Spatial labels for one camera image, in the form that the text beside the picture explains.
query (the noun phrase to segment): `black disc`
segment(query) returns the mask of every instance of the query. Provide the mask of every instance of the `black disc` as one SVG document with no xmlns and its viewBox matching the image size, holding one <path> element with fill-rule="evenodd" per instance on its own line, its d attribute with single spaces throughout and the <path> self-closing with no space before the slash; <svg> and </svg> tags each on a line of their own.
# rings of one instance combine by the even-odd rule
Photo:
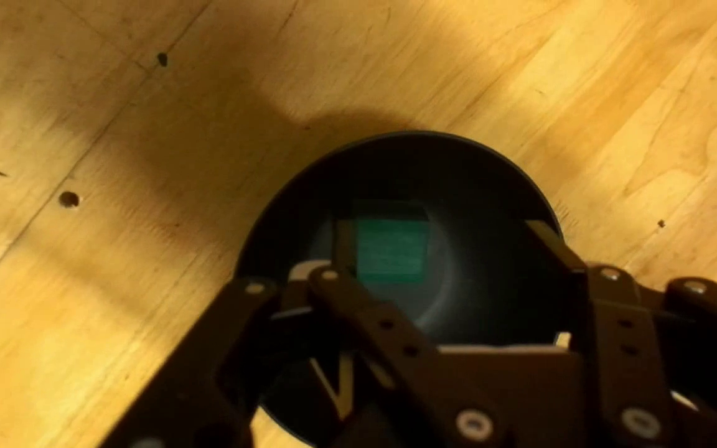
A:
<svg viewBox="0 0 717 448">
<path fill-rule="evenodd" d="M 554 340 L 564 285 L 524 220 L 560 233 L 557 220 L 498 152 L 438 133 L 334 152 L 268 205 L 237 277 L 283 281 L 298 262 L 330 259 L 335 220 L 359 229 L 359 281 L 404 310 L 432 343 Z M 305 401 L 315 387 L 305 368 L 282 374 L 263 406 L 292 434 L 323 443 L 334 423 Z"/>
</svg>

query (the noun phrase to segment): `wooden floor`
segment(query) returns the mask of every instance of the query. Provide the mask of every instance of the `wooden floor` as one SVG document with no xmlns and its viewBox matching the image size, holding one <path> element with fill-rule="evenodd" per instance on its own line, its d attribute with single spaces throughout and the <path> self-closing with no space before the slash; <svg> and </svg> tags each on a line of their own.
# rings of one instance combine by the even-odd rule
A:
<svg viewBox="0 0 717 448">
<path fill-rule="evenodd" d="M 584 259 L 717 280 L 717 0 L 0 0 L 0 445 L 94 445 L 262 208 L 412 127 L 516 159 Z"/>
</svg>

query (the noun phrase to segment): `wood grain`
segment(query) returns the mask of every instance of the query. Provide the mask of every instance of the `wood grain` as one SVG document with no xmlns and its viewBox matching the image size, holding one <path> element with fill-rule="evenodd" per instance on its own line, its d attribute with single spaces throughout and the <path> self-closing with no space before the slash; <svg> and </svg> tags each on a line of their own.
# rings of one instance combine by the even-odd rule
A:
<svg viewBox="0 0 717 448">
<path fill-rule="evenodd" d="M 717 280 L 717 0 L 0 0 L 0 445 L 94 445 L 263 205 L 412 127 L 517 162 L 588 259 Z"/>
</svg>

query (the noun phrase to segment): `black circular object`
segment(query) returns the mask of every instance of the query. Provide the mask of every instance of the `black circular object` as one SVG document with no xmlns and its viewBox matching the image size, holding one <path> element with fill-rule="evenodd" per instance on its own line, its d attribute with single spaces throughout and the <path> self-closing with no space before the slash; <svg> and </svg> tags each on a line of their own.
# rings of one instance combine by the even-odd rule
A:
<svg viewBox="0 0 717 448">
<path fill-rule="evenodd" d="M 377 241 L 356 244 L 359 259 L 366 248 L 389 248 L 384 229 L 397 235 L 401 248 L 391 252 L 412 271 L 381 281 L 367 277 L 366 286 L 404 310 L 432 343 L 554 340 L 564 281 L 524 220 L 560 235 L 557 220 L 538 187 L 498 152 L 438 133 L 386 134 L 334 152 L 268 205 L 237 277 L 283 281 L 298 262 L 330 259 L 335 220 L 367 228 L 367 239 L 381 233 Z M 292 434 L 320 443 L 334 428 L 323 428 L 305 401 L 305 368 L 282 374 L 263 406 Z"/>
</svg>

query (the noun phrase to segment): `light wooden surface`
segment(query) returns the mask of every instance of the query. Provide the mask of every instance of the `light wooden surface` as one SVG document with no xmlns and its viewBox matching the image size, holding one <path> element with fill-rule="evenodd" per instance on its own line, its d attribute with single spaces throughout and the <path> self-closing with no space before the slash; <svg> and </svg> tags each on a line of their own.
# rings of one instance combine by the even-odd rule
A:
<svg viewBox="0 0 717 448">
<path fill-rule="evenodd" d="M 283 182 L 410 127 L 584 259 L 717 280 L 717 0 L 0 0 L 0 445 L 94 445 Z"/>
</svg>

